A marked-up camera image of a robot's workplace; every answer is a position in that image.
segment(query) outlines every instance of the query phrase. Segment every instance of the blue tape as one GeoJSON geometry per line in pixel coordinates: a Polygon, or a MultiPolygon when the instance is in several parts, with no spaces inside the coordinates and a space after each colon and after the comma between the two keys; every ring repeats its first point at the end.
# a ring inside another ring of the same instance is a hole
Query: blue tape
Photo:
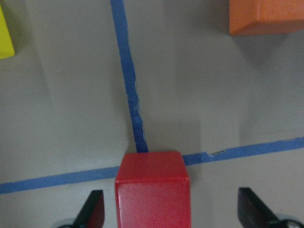
{"type": "Polygon", "coordinates": [[[114,178],[118,172],[119,166],[65,173],[55,176],[40,177],[29,180],[9,182],[0,184],[0,194],[13,193],[32,189],[40,189],[64,184],[73,184],[86,181],[95,181],[101,179],[114,178]]]}
{"type": "MultiPolygon", "coordinates": [[[[226,149],[214,155],[206,152],[183,155],[186,165],[202,164],[207,162],[217,162],[228,159],[236,159],[248,156],[255,156],[274,152],[283,152],[304,148],[304,137],[292,140],[261,143],[249,146],[241,146],[226,149]]],[[[85,181],[95,181],[114,178],[117,175],[119,166],[66,173],[61,175],[34,178],[29,180],[0,184],[0,194],[13,193],[32,189],[40,189],[64,184],[73,184],[85,181]]]]}
{"type": "Polygon", "coordinates": [[[136,150],[137,152],[148,152],[148,146],[143,134],[143,122],[139,112],[135,69],[129,48],[128,25],[123,3],[123,0],[111,0],[112,15],[123,70],[124,85],[128,97],[136,150]]]}
{"type": "Polygon", "coordinates": [[[275,153],[304,148],[304,137],[291,140],[282,140],[229,148],[214,155],[208,155],[206,152],[183,155],[186,165],[201,164],[206,162],[217,162],[228,159],[243,158],[267,153],[275,153]]]}

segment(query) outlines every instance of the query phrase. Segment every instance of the red block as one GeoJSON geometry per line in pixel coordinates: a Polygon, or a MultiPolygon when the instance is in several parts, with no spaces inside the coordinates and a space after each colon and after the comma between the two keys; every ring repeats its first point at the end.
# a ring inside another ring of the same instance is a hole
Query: red block
{"type": "Polygon", "coordinates": [[[119,228],[191,228],[190,181],[179,152],[126,154],[115,194],[119,228]]]}

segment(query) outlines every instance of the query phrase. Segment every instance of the yellow block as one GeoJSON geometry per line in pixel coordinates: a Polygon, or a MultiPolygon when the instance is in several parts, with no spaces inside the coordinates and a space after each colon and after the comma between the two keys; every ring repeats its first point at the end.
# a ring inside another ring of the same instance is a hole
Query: yellow block
{"type": "Polygon", "coordinates": [[[0,5],[0,59],[15,55],[14,47],[0,5]]]}

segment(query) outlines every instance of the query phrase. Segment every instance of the tape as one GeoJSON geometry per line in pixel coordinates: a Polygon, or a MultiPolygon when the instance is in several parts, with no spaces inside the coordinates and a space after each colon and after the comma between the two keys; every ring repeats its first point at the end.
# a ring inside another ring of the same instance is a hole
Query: tape
{"type": "MultiPolygon", "coordinates": [[[[304,137],[285,141],[277,141],[270,143],[268,142],[249,146],[229,148],[214,155],[208,155],[206,152],[183,155],[183,159],[186,165],[195,165],[207,162],[217,162],[228,159],[256,156],[267,153],[296,150],[301,148],[304,148],[304,137]]],[[[80,183],[85,181],[96,181],[108,178],[115,178],[118,169],[119,166],[114,166],[104,169],[80,171],[17,182],[3,183],[0,184],[0,194],[40,189],[57,185],[80,183]]]]}
{"type": "Polygon", "coordinates": [[[128,25],[123,3],[123,0],[111,0],[116,39],[123,70],[124,86],[128,97],[136,150],[137,152],[148,152],[148,146],[143,133],[143,122],[139,112],[135,69],[129,48],[128,25]]]}

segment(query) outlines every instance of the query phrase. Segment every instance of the gray surface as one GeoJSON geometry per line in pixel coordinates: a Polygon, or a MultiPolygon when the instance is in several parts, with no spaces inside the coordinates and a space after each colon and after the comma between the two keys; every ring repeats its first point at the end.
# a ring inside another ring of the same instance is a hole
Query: gray surface
{"type": "MultiPolygon", "coordinates": [[[[0,61],[0,182],[118,165],[135,148],[109,1],[1,3],[17,55],[0,61]]],[[[125,6],[151,151],[303,136],[304,32],[231,37],[227,0],[125,6]]],[[[188,167],[193,227],[240,227],[239,186],[304,219],[303,152],[188,167]]],[[[114,228],[113,181],[0,195],[0,228],[72,221],[92,189],[114,228]]]]}
{"type": "Polygon", "coordinates": [[[227,0],[125,1],[152,151],[221,151],[304,131],[304,32],[231,37],[227,0]]]}

